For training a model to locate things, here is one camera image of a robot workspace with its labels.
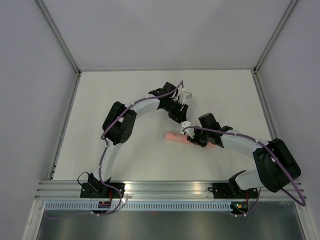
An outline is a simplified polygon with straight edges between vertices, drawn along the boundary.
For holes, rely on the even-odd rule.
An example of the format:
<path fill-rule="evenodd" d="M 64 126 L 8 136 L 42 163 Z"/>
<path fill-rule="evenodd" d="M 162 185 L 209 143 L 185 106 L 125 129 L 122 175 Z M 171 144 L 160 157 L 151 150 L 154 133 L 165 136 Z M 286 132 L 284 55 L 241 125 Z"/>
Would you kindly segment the pink satin napkin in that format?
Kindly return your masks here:
<path fill-rule="evenodd" d="M 176 142 L 176 143 L 181 143 L 181 144 L 185 144 L 185 145 L 193 145 L 193 146 L 200 146 L 197 144 L 194 144 L 190 141 L 188 141 L 188 135 L 186 134 L 180 134 L 180 133 L 176 133 L 176 132 L 167 132 L 164 136 L 165 140 L 167 141 L 171 141 L 171 142 Z"/>

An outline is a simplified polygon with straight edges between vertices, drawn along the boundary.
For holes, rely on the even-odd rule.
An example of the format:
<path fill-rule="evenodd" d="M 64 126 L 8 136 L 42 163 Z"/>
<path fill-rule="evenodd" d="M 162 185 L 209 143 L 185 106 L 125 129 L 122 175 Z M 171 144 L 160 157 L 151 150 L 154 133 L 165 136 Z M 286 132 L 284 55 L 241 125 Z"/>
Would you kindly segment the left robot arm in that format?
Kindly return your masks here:
<path fill-rule="evenodd" d="M 178 86 L 166 82 L 162 88 L 150 91 L 145 97 L 123 104 L 116 101 L 103 122 L 100 137 L 105 142 L 99 165 L 89 174 L 87 184 L 90 191 L 98 198 L 109 193 L 108 182 L 120 147 L 130 138 L 138 117 L 156 110 L 165 110 L 168 117 L 178 124 L 187 120 L 188 105 L 177 100 L 179 88 L 184 89 L 184 82 Z"/>

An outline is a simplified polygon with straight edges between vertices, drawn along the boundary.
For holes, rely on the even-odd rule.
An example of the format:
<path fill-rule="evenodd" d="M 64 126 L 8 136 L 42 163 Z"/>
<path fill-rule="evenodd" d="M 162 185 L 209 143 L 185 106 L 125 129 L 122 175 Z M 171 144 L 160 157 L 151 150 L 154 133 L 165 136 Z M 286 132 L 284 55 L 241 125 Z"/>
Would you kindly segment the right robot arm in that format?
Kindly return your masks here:
<path fill-rule="evenodd" d="M 212 113 L 199 117 L 200 126 L 182 124 L 181 131 L 187 141 L 206 147 L 211 143 L 249 157 L 255 163 L 254 170 L 242 170 L 229 178 L 228 192 L 235 198 L 246 190 L 266 188 L 276 193 L 301 176 L 301 169 L 279 138 L 259 140 L 237 132 L 230 126 L 220 126 Z"/>

